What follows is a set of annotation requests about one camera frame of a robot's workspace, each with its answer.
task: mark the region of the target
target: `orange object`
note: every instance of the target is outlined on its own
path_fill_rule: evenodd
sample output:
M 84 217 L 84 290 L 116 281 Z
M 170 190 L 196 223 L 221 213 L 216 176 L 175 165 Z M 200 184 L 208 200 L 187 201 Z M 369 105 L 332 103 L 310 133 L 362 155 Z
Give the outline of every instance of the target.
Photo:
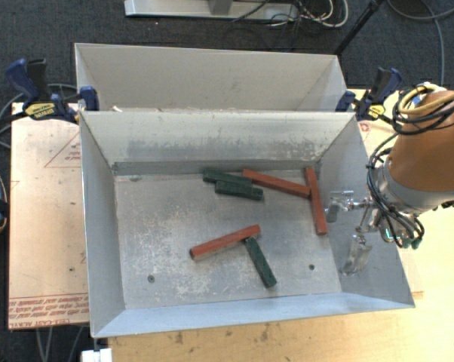
M 244 169 L 242 171 L 242 175 L 250 178 L 256 185 L 289 193 L 290 195 L 309 198 L 309 195 L 311 194 L 311 189 L 308 186 L 292 183 L 291 181 L 286 181 L 285 179 L 268 176 L 266 174 L 254 172 L 248 169 Z
M 243 241 L 252 236 L 256 236 L 260 233 L 260 227 L 258 225 L 251 225 L 240 231 L 232 232 L 228 235 L 222 236 L 221 238 L 216 238 L 207 243 L 200 244 L 196 247 L 193 247 L 190 250 L 190 257 L 193 260 L 203 259 L 208 255 L 212 255 L 220 250 L 224 250 L 227 247 L 230 247 L 240 241 Z
M 324 215 L 323 203 L 317 187 L 316 173 L 312 167 L 307 167 L 304 172 L 305 182 L 311 186 L 311 208 L 314 217 L 314 226 L 318 235 L 327 233 L 326 216 Z

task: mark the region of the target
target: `wires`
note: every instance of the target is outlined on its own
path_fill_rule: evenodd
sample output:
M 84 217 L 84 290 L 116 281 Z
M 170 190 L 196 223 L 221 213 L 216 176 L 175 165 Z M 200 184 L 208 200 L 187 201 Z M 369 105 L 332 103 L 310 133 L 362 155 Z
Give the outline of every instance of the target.
M 74 341 L 73 346 L 71 347 L 71 351 L 69 353 L 68 362 L 72 362 L 73 361 L 73 358 L 75 356 L 76 347 L 78 346 L 79 337 L 81 336 L 81 333 L 83 332 L 84 328 L 85 328 L 85 326 L 80 326 L 79 327 L 79 331 L 76 334 L 75 341 Z
M 389 154 L 391 148 L 387 148 L 382 150 L 383 147 L 388 145 L 395 137 L 398 136 L 398 133 L 393 134 L 389 138 L 387 138 L 384 142 L 382 142 L 371 154 L 368 165 L 367 165 L 367 186 L 370 192 L 371 198 L 374 204 L 379 209 L 381 213 L 381 218 L 385 219 L 388 227 L 390 229 L 391 234 L 393 235 L 394 242 L 400 248 L 403 248 L 403 241 L 402 238 L 397 236 L 397 229 L 395 228 L 395 223 L 397 222 L 399 225 L 403 226 L 410 238 L 414 239 L 414 232 L 417 233 L 417 239 L 420 241 L 425 234 L 425 228 L 418 220 L 417 216 L 413 217 L 413 221 L 410 220 L 408 216 L 403 215 L 402 213 L 398 212 L 396 207 L 393 204 L 390 204 L 382 195 L 381 191 L 379 190 L 378 184 L 375 180 L 375 172 L 378 169 L 376 165 L 380 163 L 384 163 L 382 157 Z
M 41 357 L 41 362 L 48 362 L 49 351 L 51 349 L 51 343 L 53 341 L 53 327 L 49 328 L 48 341 L 46 343 L 46 351 L 43 349 L 43 343 L 41 341 L 41 334 L 39 329 L 36 329 L 36 342 L 38 343 L 39 356 Z
M 302 17 L 303 19 L 312 20 L 327 28 L 332 28 L 332 29 L 339 28 L 341 26 L 344 26 L 349 18 L 348 1 L 347 0 L 341 0 L 341 1 L 342 1 L 342 8 L 343 8 L 342 10 L 344 11 L 344 17 L 338 23 L 328 23 L 327 22 L 327 20 L 329 18 L 331 18 L 333 15 L 333 10 L 334 10 L 333 0 L 328 0 L 328 2 L 330 3 L 330 12 L 328 14 L 322 14 L 320 16 L 316 16 L 312 12 L 310 12 L 306 7 L 301 6 L 301 7 L 299 7 L 300 12 L 301 12 L 300 17 Z
M 421 95 L 435 91 L 446 91 L 446 95 L 410 108 L 413 100 Z M 444 124 L 454 114 L 454 91 L 447 91 L 435 84 L 419 84 L 410 92 L 400 92 L 400 99 L 393 107 L 392 126 L 398 134 L 415 135 L 430 130 L 439 130 L 454 125 Z
M 63 101 L 65 102 L 70 102 L 73 103 L 78 100 L 78 95 L 76 93 L 77 89 L 76 86 L 70 85 L 70 84 L 63 84 L 63 83 L 52 83 L 48 85 L 49 88 L 51 88 L 53 91 L 57 91 L 58 94 L 61 96 Z M 9 100 L 4 107 L 0 111 L 0 119 L 2 119 L 6 113 L 9 115 L 11 112 L 11 105 L 13 103 L 21 103 L 24 100 L 26 100 L 25 96 L 23 94 L 18 94 L 11 100 Z M 11 126 L 8 124 L 0 129 L 0 136 L 8 131 L 11 128 Z M 3 141 L 0 140 L 0 146 L 6 148 L 6 149 L 11 149 L 11 146 Z

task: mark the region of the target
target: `black cable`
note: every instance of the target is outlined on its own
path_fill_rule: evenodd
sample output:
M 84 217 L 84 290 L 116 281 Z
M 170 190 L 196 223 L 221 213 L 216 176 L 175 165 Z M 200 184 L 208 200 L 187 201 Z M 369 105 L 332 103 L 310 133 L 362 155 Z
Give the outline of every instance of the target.
M 68 362 L 72 362 L 73 361 L 73 358 L 75 356 L 76 347 L 78 345 L 79 337 L 80 337 L 81 333 L 83 332 L 83 329 L 84 329 L 84 326 L 80 326 L 79 327 L 79 331 L 76 334 L 75 341 L 73 343 L 73 346 L 71 347 L 71 351 L 70 351 L 69 356 L 68 356 L 68 360 L 67 360 Z
M 444 81 L 445 81 L 445 47 L 443 45 L 443 34 L 441 32 L 440 28 L 440 23 L 438 22 L 439 19 L 444 19 L 445 17 L 448 17 L 450 14 L 454 13 L 454 8 L 449 9 L 448 11 L 445 11 L 441 14 L 434 14 L 433 10 L 431 7 L 428 5 L 428 3 L 425 0 L 419 0 L 427 9 L 427 11 L 430 13 L 430 16 L 425 16 L 425 17 L 417 17 L 417 16 L 411 16 L 408 14 L 405 14 L 398 9 L 396 9 L 395 6 L 393 6 L 393 3 L 391 0 L 387 0 L 388 5 L 390 8 L 396 12 L 397 14 L 401 15 L 402 17 L 405 17 L 407 19 L 411 20 L 418 20 L 418 21 L 429 21 L 433 20 L 435 26 L 437 27 L 437 33 L 438 33 L 438 39 L 440 41 L 440 86 L 444 86 Z
M 392 141 L 395 137 L 398 136 L 398 133 L 393 134 L 385 141 L 383 141 L 378 147 L 376 147 L 375 151 L 371 154 L 369 159 L 369 164 L 367 165 L 367 187 L 370 192 L 370 196 L 379 209 L 379 212 L 382 215 L 390 228 L 391 234 L 393 235 L 394 242 L 397 246 L 403 247 L 403 243 L 397 237 L 396 231 L 394 229 L 393 223 L 391 220 L 398 222 L 402 225 L 406 231 L 409 233 L 410 237 L 413 238 L 413 232 L 417 232 L 419 240 L 422 239 L 423 235 L 425 234 L 425 228 L 420 223 L 418 218 L 414 217 L 414 222 L 412 222 L 408 217 L 404 216 L 400 212 L 396 210 L 396 207 L 392 204 L 389 204 L 382 196 L 379 187 L 376 184 L 374 179 L 374 171 L 376 169 L 376 164 L 378 161 L 382 161 L 381 157 L 383 155 L 389 154 L 391 148 L 385 149 L 382 152 L 380 150 L 386 146 L 390 141 Z
M 392 111 L 392 127 L 398 134 L 416 135 L 425 133 L 426 131 L 440 130 L 454 125 L 454 122 L 452 122 L 451 124 L 440 126 L 454 113 L 454 100 L 441 103 L 438 107 L 432 109 L 426 115 L 408 118 L 403 116 L 400 111 L 400 103 L 403 97 L 404 91 L 401 91 L 400 97 L 398 101 L 394 104 Z M 413 127 L 416 127 L 416 129 L 415 130 L 406 130 L 406 128 L 403 129 L 404 124 L 411 124 Z

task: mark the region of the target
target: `blue clamp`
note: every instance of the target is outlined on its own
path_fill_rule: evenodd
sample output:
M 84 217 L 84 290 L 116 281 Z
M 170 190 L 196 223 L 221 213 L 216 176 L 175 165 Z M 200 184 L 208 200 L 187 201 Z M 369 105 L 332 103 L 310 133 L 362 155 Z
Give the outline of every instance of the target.
M 392 95 L 400 88 L 403 78 L 396 69 L 382 69 L 378 67 L 376 80 L 371 88 L 363 95 L 356 107 L 356 119 L 358 121 L 368 120 L 374 121 L 382 112 L 377 109 L 374 111 L 374 106 L 381 108 L 384 111 L 383 103 L 386 98 Z
M 339 100 L 335 112 L 347 112 L 351 105 L 354 103 L 356 94 L 347 90 Z
M 37 121 L 59 119 L 77 124 L 78 113 L 60 95 L 49 92 L 45 78 L 46 61 L 35 60 L 27 63 L 27 67 L 26 60 L 19 59 L 5 73 L 11 86 L 26 97 L 23 103 L 24 115 Z M 97 92 L 91 86 L 82 87 L 78 98 L 83 101 L 84 109 L 100 109 Z

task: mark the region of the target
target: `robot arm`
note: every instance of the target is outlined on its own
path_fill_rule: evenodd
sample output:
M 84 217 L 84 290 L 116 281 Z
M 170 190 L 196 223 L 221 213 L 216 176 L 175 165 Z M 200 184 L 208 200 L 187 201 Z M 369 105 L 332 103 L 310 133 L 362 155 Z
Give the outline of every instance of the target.
M 425 233 L 418 216 L 454 204 L 454 91 L 425 83 L 401 93 L 392 119 L 396 133 L 368 165 L 371 225 L 384 240 L 417 248 Z

